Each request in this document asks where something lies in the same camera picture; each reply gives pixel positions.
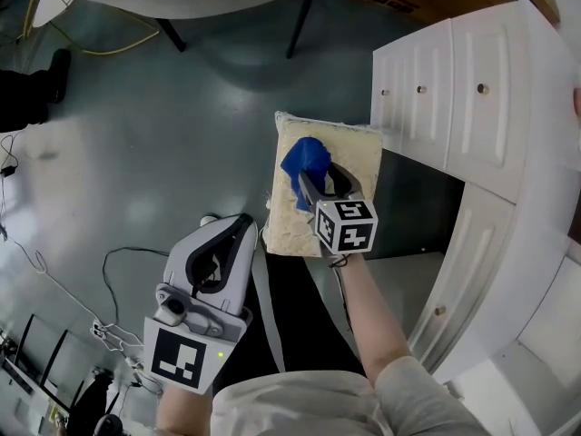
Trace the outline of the person's right forearm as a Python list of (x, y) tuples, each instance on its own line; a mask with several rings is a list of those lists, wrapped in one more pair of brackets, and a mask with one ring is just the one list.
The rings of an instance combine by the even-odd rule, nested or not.
[(389, 364), (410, 356), (408, 342), (361, 254), (347, 259), (340, 278), (362, 366), (374, 384)]

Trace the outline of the blue cloth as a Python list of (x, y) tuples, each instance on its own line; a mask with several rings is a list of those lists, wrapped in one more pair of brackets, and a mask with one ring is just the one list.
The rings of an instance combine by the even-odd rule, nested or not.
[(302, 137), (281, 161), (281, 169), (290, 177), (290, 186), (297, 203), (296, 208), (308, 212), (310, 207), (300, 189), (299, 176), (305, 172), (315, 188), (323, 193), (325, 177), (331, 164), (331, 155), (324, 144), (313, 137)]

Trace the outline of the person's light grey shirt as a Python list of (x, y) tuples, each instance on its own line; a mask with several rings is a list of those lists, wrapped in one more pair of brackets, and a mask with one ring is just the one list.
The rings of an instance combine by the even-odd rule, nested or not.
[(343, 371), (243, 381), (213, 399), (211, 436), (489, 436), (412, 357), (375, 383)]

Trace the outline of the white power strip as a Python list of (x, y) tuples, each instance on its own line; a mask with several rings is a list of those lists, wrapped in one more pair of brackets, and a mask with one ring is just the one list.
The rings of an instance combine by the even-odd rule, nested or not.
[(92, 336), (100, 341), (107, 349), (111, 349), (112, 343), (110, 341), (110, 325), (103, 325), (97, 319), (94, 319), (92, 326), (90, 327), (90, 333)]

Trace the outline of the person's black trousers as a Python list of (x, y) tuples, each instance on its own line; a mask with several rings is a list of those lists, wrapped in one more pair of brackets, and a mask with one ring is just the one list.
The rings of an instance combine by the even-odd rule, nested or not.
[[(266, 253), (265, 262), (285, 370), (342, 371), (363, 376), (361, 362), (333, 323), (305, 261)], [(279, 372), (254, 285), (248, 286), (244, 306), (252, 313), (251, 324), (214, 380), (214, 393)]]

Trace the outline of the person's left forearm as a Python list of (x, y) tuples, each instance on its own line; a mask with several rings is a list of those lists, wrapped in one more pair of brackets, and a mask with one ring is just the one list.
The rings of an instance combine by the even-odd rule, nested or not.
[(156, 436), (210, 436), (212, 391), (199, 395), (167, 385), (158, 404)]

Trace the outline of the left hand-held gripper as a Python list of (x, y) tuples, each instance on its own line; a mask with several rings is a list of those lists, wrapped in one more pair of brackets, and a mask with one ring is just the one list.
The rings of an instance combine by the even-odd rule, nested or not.
[[(252, 321), (242, 306), (257, 237), (253, 218), (241, 213), (206, 223), (174, 245), (166, 283), (156, 287), (158, 309), (144, 319), (147, 373), (200, 395), (211, 388)], [(221, 309), (186, 292), (219, 294)]]

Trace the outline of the white desk with drawers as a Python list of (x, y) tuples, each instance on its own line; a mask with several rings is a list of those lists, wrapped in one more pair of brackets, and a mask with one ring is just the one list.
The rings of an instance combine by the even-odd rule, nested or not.
[(373, 54), (370, 124), (385, 149), (464, 184), (409, 337), (448, 382), (513, 343), (566, 255), (581, 192), (581, 64), (530, 0), (461, 15)]

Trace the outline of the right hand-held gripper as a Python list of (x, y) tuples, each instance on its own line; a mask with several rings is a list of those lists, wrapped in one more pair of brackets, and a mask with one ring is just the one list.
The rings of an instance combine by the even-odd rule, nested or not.
[(359, 180), (344, 167), (331, 163), (327, 174), (333, 182), (334, 195), (325, 194), (325, 171), (299, 172), (296, 208), (314, 213), (311, 228), (323, 253), (369, 252), (379, 224), (373, 202), (362, 193)]

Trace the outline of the cream fluffy stool cushion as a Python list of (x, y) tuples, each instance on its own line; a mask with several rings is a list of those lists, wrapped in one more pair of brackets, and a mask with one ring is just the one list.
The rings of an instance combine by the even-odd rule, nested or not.
[(320, 140), (331, 160), (346, 168), (360, 182), (365, 197), (373, 198), (382, 155), (382, 136), (367, 126), (336, 124), (278, 111), (275, 124), (279, 135), (270, 214), (263, 240), (269, 253), (282, 256), (320, 258), (320, 243), (310, 227), (311, 213), (296, 208), (297, 197), (291, 179), (282, 170), (282, 159), (302, 137)]

